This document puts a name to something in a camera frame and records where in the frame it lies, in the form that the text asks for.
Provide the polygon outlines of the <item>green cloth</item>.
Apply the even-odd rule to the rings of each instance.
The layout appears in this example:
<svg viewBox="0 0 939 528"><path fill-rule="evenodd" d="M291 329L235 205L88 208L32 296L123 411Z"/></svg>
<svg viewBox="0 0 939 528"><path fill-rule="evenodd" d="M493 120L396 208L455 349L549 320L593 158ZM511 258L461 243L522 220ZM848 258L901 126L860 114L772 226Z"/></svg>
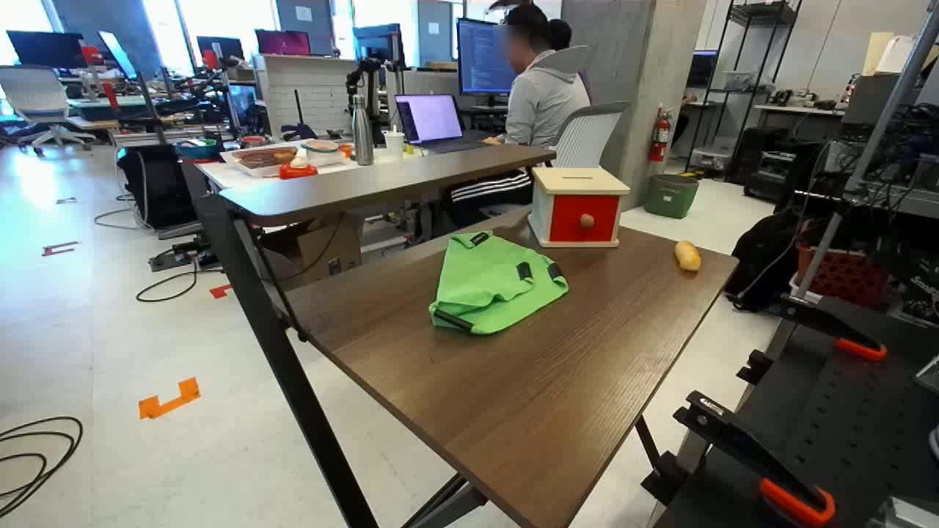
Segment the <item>green cloth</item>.
<svg viewBox="0 0 939 528"><path fill-rule="evenodd" d="M490 337L566 293L569 282L549 255L493 232L452 235L428 317L437 329Z"/></svg>

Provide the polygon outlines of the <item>wooden box with red drawer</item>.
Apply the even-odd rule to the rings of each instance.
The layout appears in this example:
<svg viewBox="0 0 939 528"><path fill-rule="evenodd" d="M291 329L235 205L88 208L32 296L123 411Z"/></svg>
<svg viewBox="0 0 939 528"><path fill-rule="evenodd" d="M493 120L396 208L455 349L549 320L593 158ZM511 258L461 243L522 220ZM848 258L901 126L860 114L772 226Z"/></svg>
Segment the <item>wooden box with red drawer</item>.
<svg viewBox="0 0 939 528"><path fill-rule="evenodd" d="M543 246L616 246L631 188L604 167L537 167L528 226Z"/></svg>

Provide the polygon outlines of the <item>open laptop purple screen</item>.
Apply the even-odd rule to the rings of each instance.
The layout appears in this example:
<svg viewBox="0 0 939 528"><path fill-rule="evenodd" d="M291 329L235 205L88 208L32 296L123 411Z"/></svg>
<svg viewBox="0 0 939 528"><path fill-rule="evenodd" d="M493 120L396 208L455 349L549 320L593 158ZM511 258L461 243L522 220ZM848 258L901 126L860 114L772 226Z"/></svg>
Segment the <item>open laptop purple screen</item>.
<svg viewBox="0 0 939 528"><path fill-rule="evenodd" d="M461 153L484 141L481 132L464 129L452 94L399 94L396 111L411 147L428 153Z"/></svg>

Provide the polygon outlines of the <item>white paper cup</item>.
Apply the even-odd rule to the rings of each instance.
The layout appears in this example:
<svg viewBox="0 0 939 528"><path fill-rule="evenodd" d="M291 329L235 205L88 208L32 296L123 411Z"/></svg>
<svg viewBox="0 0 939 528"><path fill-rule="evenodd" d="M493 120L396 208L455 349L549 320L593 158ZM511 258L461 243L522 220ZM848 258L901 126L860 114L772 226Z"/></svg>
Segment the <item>white paper cup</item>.
<svg viewBox="0 0 939 528"><path fill-rule="evenodd" d="M384 129L384 150L393 158L402 158L405 135L399 129Z"/></svg>

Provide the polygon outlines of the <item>cardboard box under desk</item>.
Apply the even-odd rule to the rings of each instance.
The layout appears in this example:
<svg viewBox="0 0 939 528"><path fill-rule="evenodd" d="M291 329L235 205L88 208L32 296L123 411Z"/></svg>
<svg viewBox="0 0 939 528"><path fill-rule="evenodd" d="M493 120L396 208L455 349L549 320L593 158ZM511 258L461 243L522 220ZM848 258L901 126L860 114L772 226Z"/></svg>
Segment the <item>cardboard box under desk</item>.
<svg viewBox="0 0 939 528"><path fill-rule="evenodd" d="M361 226L355 214L326 214L261 238L267 270L282 287L299 287L361 264Z"/></svg>

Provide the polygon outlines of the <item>metal water bottle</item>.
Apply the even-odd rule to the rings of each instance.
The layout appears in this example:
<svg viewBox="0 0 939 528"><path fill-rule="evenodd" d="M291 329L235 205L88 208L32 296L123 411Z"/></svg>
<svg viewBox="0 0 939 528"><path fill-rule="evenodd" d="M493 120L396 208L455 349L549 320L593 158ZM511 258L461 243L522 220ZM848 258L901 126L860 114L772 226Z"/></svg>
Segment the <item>metal water bottle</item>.
<svg viewBox="0 0 939 528"><path fill-rule="evenodd" d="M373 164L373 126L370 126L370 111L367 111L364 94L352 97L352 141L355 141L355 161L361 167L370 167Z"/></svg>

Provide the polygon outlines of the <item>computer monitor blue screen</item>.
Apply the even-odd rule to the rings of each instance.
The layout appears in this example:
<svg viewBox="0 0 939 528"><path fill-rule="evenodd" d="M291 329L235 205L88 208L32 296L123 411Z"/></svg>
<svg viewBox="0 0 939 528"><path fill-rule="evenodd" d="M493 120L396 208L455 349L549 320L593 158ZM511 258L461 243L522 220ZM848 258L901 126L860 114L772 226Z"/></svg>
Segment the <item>computer monitor blue screen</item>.
<svg viewBox="0 0 939 528"><path fill-rule="evenodd" d="M505 97L514 70L505 59L502 26L490 21L458 21L458 85L475 97Z"/></svg>

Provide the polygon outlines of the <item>green storage bin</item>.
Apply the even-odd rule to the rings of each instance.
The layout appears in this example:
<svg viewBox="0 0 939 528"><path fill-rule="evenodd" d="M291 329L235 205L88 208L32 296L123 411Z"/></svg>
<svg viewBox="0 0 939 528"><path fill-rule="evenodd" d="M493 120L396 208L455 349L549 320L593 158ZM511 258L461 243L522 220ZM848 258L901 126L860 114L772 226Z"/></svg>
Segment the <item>green storage bin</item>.
<svg viewBox="0 0 939 528"><path fill-rule="evenodd" d="M698 194L695 176L657 173L646 188L646 211L660 217L687 217Z"/></svg>

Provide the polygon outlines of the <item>person in grey hoodie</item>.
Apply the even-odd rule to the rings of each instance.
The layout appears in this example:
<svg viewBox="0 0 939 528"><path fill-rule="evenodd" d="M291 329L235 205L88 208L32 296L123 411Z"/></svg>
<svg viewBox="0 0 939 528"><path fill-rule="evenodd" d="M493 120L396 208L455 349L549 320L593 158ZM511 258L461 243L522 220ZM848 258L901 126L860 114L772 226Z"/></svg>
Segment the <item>person in grey hoodie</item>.
<svg viewBox="0 0 939 528"><path fill-rule="evenodd" d="M505 9L505 62L514 70L502 144L552 147L563 123L590 106L581 73L563 62L572 26L534 0L496 0Z"/></svg>

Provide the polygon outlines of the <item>yellow bread roll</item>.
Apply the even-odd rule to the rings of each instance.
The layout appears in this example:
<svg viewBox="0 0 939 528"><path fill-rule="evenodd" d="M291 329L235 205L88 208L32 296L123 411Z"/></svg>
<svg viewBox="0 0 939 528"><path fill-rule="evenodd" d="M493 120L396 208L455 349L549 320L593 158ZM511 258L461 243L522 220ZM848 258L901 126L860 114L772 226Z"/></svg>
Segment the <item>yellow bread roll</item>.
<svg viewBox="0 0 939 528"><path fill-rule="evenodd" d="M690 241L678 241L675 243L675 264L684 270L684 273L698 273L701 270L701 252L695 243Z"/></svg>

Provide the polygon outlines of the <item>red fire extinguisher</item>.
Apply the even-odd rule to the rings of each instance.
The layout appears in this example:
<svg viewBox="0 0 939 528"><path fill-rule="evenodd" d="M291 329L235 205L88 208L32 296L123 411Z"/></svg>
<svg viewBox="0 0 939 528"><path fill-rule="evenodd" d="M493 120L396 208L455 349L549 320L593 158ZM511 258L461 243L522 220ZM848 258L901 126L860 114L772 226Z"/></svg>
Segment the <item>red fire extinguisher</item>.
<svg viewBox="0 0 939 528"><path fill-rule="evenodd" d="M666 158L666 147L672 141L672 111L657 109L651 141L648 141L648 164L660 164Z"/></svg>

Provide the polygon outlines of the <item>grey back desk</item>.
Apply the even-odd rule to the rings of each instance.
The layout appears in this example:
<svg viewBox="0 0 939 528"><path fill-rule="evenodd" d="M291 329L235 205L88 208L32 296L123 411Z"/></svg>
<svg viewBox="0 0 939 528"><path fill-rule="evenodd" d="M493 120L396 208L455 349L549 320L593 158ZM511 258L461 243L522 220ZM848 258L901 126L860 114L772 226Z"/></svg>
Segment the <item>grey back desk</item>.
<svg viewBox="0 0 939 528"><path fill-rule="evenodd" d="M241 220L258 226L299 223L326 211L373 208L434 197L452 185L470 185L552 161L546 147L478 147L431 153L370 167L343 167L305 179L258 179L235 164L200 164L214 197Z"/></svg>

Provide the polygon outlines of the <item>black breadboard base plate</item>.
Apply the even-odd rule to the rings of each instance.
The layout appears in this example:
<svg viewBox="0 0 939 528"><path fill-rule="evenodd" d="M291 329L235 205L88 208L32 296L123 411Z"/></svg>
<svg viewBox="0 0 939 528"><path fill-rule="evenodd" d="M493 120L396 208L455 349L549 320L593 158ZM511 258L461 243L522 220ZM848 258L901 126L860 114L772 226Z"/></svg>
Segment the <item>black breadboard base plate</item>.
<svg viewBox="0 0 939 528"><path fill-rule="evenodd" d="M783 317L739 370L748 396L728 411L836 499L830 528L939 528L939 390L924 378L939 331L833 299L819 305L883 340L889 355L836 352L830 334ZM663 505L660 528L792 528L760 499L754 472L690 437L701 443L690 463L666 452L646 478Z"/></svg>

